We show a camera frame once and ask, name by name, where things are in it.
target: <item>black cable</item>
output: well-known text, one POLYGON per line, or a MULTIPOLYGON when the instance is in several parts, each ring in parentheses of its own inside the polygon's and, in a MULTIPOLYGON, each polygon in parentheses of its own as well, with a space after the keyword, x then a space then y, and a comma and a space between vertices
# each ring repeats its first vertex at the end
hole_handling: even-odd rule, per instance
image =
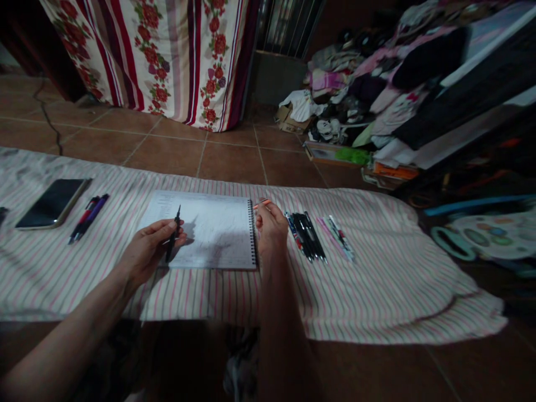
POLYGON ((44 100, 41 100, 37 97, 37 95, 43 90, 43 88, 45 87, 45 76, 42 74, 41 75, 42 77, 42 81, 41 81, 41 86, 39 87, 39 89, 37 91, 35 91, 34 95, 32 96, 33 99, 35 99, 36 101, 38 101, 39 103, 41 103, 41 110, 43 111, 43 114, 45 115, 45 119, 46 119, 46 122, 49 124, 50 128, 52 128, 55 132, 56 132, 56 145, 58 146, 58 152, 60 154, 60 156, 63 156, 63 147, 61 146, 60 144, 60 141, 61 141, 61 134, 58 130, 56 130, 56 127, 54 127, 50 121, 50 117, 48 115, 48 113, 46 113, 46 110, 45 110, 45 101, 44 100))

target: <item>pink striped fabric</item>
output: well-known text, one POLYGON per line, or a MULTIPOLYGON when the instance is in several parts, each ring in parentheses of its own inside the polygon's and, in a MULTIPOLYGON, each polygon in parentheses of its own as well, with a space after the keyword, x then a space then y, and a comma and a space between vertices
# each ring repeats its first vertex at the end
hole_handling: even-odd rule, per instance
MULTIPOLYGON (((311 339, 441 344, 490 335, 506 324, 502 301, 478 289, 423 234, 410 207, 382 194, 200 180, 6 148, 0 148, 0 172, 1 205, 10 209, 0 229, 0 320, 58 320, 69 314, 113 269, 152 191, 162 189, 267 196, 283 210, 338 218, 355 249, 355 264, 341 258, 321 230, 328 265, 305 261, 289 237, 300 312, 311 339), (57 229, 14 229, 52 181, 85 177, 94 180, 84 199, 104 193, 111 198, 80 244, 68 247, 66 241, 82 201, 57 229)), ((256 326, 261 280, 259 272, 159 270, 124 316, 256 326)))

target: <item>pink pen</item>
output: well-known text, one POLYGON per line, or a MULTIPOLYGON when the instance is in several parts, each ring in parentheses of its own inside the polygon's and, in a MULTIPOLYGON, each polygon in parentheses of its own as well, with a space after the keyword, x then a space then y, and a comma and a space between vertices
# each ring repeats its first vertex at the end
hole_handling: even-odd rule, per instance
POLYGON ((317 217, 317 221, 318 223, 320 223, 320 226, 322 226, 322 229, 324 229, 324 231, 326 232, 326 234, 328 235, 328 237, 331 239, 331 242, 337 246, 337 248, 339 249, 339 252, 342 254, 342 256, 344 258, 348 258, 348 256, 346 255, 346 253, 344 252, 344 250, 342 249, 341 245, 339 243, 337 243, 337 241, 333 238, 333 235, 331 234, 331 232, 329 231, 328 227, 326 226, 326 223, 324 222, 324 220, 322 218, 318 218, 317 217))

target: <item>notebook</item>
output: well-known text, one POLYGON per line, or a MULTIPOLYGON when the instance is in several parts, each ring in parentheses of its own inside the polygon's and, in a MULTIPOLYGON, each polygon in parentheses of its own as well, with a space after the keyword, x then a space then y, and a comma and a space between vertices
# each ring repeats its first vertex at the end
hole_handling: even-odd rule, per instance
POLYGON ((138 225, 138 230, 160 219, 177 215, 188 241, 176 248, 169 268, 254 270, 257 267, 251 200, 201 193, 157 190, 138 225))

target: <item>floral curtain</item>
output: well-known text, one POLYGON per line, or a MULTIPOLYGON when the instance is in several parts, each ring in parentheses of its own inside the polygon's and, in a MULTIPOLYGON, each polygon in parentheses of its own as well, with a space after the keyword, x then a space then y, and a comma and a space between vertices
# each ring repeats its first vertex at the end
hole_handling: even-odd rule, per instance
POLYGON ((41 0, 101 102, 225 131, 240 120, 259 0, 41 0))

